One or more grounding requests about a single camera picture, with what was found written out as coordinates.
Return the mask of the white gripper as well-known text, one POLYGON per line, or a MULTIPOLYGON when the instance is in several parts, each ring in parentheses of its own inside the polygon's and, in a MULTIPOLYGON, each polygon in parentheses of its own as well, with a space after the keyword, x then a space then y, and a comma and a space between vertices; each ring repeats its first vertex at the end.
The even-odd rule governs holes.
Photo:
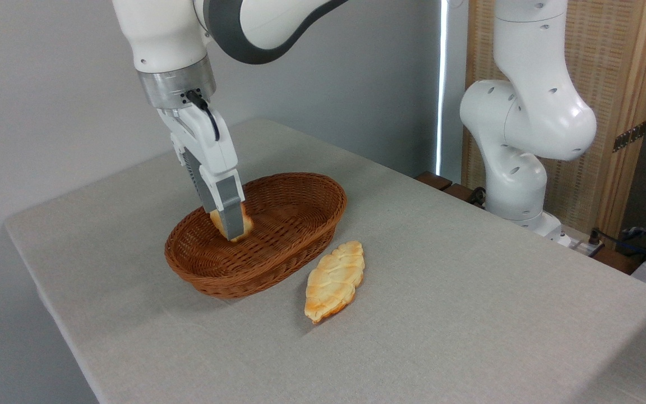
POLYGON ((174 150, 187 168, 205 212, 218 211, 228 240, 242 236, 244 194, 235 169, 238 158, 220 113, 207 113, 194 105, 159 109, 158 113, 171 131, 174 150))

